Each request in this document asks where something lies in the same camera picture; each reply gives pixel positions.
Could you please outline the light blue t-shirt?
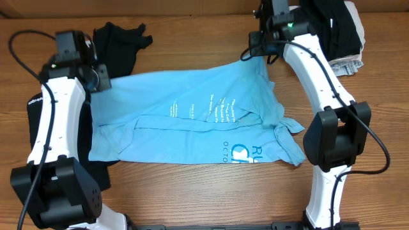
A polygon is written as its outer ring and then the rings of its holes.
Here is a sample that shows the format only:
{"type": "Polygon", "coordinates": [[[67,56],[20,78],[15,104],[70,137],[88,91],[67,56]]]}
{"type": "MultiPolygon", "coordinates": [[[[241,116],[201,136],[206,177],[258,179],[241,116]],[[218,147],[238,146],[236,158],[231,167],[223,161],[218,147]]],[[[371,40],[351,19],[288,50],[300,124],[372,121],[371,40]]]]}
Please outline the light blue t-shirt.
{"type": "Polygon", "coordinates": [[[92,161],[301,164],[261,57],[207,70],[119,77],[91,99],[92,161]]]}

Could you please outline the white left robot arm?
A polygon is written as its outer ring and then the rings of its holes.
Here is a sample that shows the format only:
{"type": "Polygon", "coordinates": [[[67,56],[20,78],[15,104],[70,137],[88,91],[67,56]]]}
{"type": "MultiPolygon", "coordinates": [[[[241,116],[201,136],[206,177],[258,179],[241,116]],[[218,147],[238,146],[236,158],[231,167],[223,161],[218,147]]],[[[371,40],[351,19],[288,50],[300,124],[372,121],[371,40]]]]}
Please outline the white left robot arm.
{"type": "Polygon", "coordinates": [[[17,227],[30,216],[39,229],[134,229],[127,215],[102,202],[98,183],[79,162],[81,113],[91,93],[111,88],[106,66],[88,34],[62,31],[52,39],[57,52],[34,75],[42,90],[35,143],[27,164],[10,176],[23,204],[17,227]]]}

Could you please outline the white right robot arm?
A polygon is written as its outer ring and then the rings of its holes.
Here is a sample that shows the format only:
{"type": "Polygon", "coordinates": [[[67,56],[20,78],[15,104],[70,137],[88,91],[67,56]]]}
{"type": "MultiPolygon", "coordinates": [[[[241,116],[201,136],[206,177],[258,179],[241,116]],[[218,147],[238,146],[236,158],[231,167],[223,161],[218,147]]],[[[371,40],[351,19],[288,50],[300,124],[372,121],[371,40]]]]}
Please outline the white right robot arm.
{"type": "Polygon", "coordinates": [[[359,229],[339,214],[346,173],[364,150],[371,110],[357,103],[331,70],[312,24],[298,19],[287,1],[262,0],[254,17],[259,30],[249,35],[249,54],[282,57],[296,73],[311,103],[314,118],[303,138],[313,165],[311,198],[302,221],[276,222],[274,229],[359,229]]]}

